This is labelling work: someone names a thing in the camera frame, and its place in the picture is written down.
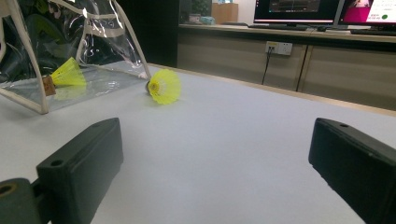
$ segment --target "wall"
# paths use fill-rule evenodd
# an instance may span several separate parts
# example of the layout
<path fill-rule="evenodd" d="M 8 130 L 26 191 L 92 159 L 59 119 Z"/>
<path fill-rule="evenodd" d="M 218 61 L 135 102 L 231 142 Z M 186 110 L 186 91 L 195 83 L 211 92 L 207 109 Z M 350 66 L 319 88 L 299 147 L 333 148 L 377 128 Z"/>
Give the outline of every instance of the wall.
<path fill-rule="evenodd" d="M 256 0 L 233 0 L 233 2 L 238 4 L 238 21 L 252 24 Z"/>

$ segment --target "box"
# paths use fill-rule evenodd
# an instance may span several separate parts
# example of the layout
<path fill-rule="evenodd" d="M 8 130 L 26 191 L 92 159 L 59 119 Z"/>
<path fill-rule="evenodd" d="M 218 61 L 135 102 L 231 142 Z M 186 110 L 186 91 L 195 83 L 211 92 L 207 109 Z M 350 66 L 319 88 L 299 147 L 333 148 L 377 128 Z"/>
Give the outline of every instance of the box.
<path fill-rule="evenodd" d="M 212 3 L 212 17 L 215 18 L 216 24 L 222 24 L 226 21 L 238 21 L 238 4 Z"/>

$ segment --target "desk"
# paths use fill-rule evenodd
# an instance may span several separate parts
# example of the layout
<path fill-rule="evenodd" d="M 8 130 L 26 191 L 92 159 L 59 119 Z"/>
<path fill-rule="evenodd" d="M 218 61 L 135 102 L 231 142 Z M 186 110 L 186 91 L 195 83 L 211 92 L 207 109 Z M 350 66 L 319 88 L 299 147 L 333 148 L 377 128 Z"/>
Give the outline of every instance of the desk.
<path fill-rule="evenodd" d="M 396 110 L 395 36 L 220 25 L 178 31 L 178 68 Z M 267 41 L 292 43 L 291 55 L 267 63 Z"/>
<path fill-rule="evenodd" d="M 0 179 L 35 180 L 52 152 L 119 117 L 125 161 L 92 224 L 363 223 L 308 163 L 315 118 L 396 147 L 395 113 L 179 76 L 181 97 L 171 105 L 154 103 L 145 82 L 42 116 L 0 98 Z"/>

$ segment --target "power outlet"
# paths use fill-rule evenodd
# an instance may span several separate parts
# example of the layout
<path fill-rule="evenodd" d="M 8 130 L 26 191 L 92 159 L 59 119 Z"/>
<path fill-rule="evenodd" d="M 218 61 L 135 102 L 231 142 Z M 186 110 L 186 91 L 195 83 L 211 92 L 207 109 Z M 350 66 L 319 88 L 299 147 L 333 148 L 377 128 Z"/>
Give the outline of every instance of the power outlet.
<path fill-rule="evenodd" d="M 291 55 L 291 49 L 293 45 L 291 43 L 279 43 L 277 47 L 277 53 L 283 55 Z"/>
<path fill-rule="evenodd" d="M 273 42 L 273 41 L 267 41 L 267 44 L 265 45 L 265 53 L 268 53 L 270 50 L 270 47 L 273 48 L 271 50 L 271 53 L 277 53 L 277 48 L 279 46 L 278 42 Z"/>
<path fill-rule="evenodd" d="M 271 51 L 273 54 L 291 55 L 292 46 L 291 43 L 267 41 L 265 52 L 268 53 L 269 49 L 273 48 Z"/>

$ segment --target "electrical cable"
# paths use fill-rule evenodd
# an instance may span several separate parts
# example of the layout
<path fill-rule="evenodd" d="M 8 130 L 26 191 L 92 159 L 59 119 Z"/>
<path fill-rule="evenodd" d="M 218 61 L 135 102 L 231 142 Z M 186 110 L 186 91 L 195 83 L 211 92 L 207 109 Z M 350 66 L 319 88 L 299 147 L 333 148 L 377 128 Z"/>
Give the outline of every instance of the electrical cable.
<path fill-rule="evenodd" d="M 274 47 L 269 47 L 269 48 L 268 48 L 268 52 L 267 52 L 267 62 L 266 62 L 266 65 L 265 65 L 264 76 L 262 77 L 262 85 L 264 85 L 265 75 L 267 74 L 268 64 L 269 64 L 269 62 L 270 62 L 271 53 L 272 53 L 273 50 L 274 50 Z"/>

